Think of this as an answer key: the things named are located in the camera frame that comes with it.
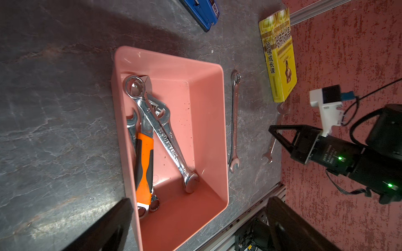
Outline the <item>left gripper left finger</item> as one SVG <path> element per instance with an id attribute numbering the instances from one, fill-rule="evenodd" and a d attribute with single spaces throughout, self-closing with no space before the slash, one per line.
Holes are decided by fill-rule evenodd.
<path id="1" fill-rule="evenodd" d="M 122 251 L 134 209 L 124 198 L 82 233 L 65 251 Z"/>

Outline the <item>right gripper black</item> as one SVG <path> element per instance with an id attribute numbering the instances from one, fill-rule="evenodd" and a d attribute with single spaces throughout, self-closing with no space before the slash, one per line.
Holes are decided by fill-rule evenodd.
<path id="1" fill-rule="evenodd" d="M 346 191 L 344 195 L 379 195 L 380 204 L 402 200 L 402 162 L 357 144 L 321 136 L 319 128 L 308 125 L 275 125 L 269 133 L 285 148 L 292 159 L 306 164 L 315 162 L 325 168 L 327 175 L 345 176 L 363 187 Z"/>

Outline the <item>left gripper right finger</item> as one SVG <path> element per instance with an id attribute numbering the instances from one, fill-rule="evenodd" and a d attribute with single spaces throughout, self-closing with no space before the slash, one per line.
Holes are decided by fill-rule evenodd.
<path id="1" fill-rule="evenodd" d="M 340 250 L 280 198 L 269 198 L 266 212 L 273 244 L 277 251 Z"/>

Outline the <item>small silver wrench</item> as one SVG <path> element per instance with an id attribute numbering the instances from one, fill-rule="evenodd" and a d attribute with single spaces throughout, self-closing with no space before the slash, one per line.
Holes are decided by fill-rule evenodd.
<path id="1" fill-rule="evenodd" d="M 289 112 L 289 106 L 286 104 L 286 102 L 282 102 L 278 104 L 277 106 L 277 118 L 275 125 L 280 125 L 282 123 L 283 117 Z M 271 142 L 269 144 L 268 150 L 262 155 L 261 160 L 267 161 L 267 164 L 271 164 L 273 159 L 272 159 L 272 153 L 274 150 L 276 138 L 272 137 Z"/>

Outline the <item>thin silver wrench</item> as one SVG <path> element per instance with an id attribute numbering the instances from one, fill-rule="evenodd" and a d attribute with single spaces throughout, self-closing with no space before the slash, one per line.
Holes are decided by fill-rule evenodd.
<path id="1" fill-rule="evenodd" d="M 234 173 L 235 168 L 240 166 L 240 160 L 237 155 L 237 126 L 238 126 L 238 100 L 239 85 L 241 82 L 241 74 L 234 70 L 231 74 L 232 83 L 232 124 L 231 124 L 231 154 L 228 163 L 229 171 Z"/>

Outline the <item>pink storage box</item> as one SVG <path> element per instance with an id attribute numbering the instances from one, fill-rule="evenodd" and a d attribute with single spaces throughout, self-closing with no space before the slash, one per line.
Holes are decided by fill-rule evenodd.
<path id="1" fill-rule="evenodd" d="M 141 251 L 174 251 L 229 204 L 224 71 L 123 46 L 112 94 Z"/>

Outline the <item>large 16mm combination wrench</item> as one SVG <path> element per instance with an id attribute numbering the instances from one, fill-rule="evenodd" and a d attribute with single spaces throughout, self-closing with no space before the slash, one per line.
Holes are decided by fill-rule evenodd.
<path id="1" fill-rule="evenodd" d="M 149 93 L 146 91 L 144 81 L 139 76 L 130 75 L 124 80 L 124 88 L 126 94 L 137 104 L 140 113 L 143 114 L 152 126 L 153 131 L 156 133 L 168 155 L 181 173 L 184 190 L 187 193 L 193 193 L 199 185 L 200 178 L 195 171 L 187 166 L 171 128 L 171 124 L 168 123 L 165 126 L 162 126 L 159 122 L 152 105 L 149 103 Z"/>

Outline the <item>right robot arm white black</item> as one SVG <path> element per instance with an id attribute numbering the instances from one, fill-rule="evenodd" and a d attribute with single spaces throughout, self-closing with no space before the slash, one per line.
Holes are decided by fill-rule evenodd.
<path id="1" fill-rule="evenodd" d="M 269 132 L 302 164 L 315 162 L 326 169 L 327 176 L 343 175 L 363 189 L 345 195 L 379 195 L 387 205 L 402 200 L 402 106 L 387 104 L 355 122 L 350 141 L 321 136 L 320 128 L 310 125 L 275 125 Z"/>

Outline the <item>13mm silver wrench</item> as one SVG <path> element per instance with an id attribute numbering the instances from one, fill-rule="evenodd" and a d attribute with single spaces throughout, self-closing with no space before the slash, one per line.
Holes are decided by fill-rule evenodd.
<path id="1" fill-rule="evenodd" d="M 165 126 L 166 124 L 170 123 L 171 113 L 166 104 L 150 94 L 148 94 L 148 100 L 149 103 L 152 105 L 161 125 Z"/>

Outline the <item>yellow book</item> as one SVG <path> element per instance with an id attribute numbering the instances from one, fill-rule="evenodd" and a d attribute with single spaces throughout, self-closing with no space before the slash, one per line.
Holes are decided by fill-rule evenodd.
<path id="1" fill-rule="evenodd" d="M 259 22 L 273 100 L 286 101 L 297 84 L 290 10 L 279 10 Z"/>

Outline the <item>blue stapler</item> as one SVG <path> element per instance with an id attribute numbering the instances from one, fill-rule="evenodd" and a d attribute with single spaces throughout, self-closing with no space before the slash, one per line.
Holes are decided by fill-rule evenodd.
<path id="1" fill-rule="evenodd" d="M 218 5 L 214 0 L 180 0 L 181 4 L 196 20 L 198 25 L 209 32 L 216 25 L 220 16 Z"/>

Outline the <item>aluminium front rail frame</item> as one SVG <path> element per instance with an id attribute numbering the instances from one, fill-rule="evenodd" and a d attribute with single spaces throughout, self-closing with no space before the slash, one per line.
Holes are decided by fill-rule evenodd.
<path id="1" fill-rule="evenodd" d="M 253 220 L 259 220 L 268 224 L 267 214 L 264 208 L 271 197 L 279 197 L 286 200 L 286 186 L 277 183 L 262 198 L 260 198 L 245 213 L 236 218 L 223 230 L 219 231 L 208 241 L 197 248 L 198 251 L 245 251 L 251 243 L 251 225 Z"/>

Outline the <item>right corner aluminium post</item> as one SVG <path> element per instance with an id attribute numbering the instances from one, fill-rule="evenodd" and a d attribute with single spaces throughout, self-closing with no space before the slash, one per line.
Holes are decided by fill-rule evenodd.
<path id="1" fill-rule="evenodd" d="M 351 0 L 320 0 L 290 14 L 291 26 L 318 16 Z"/>

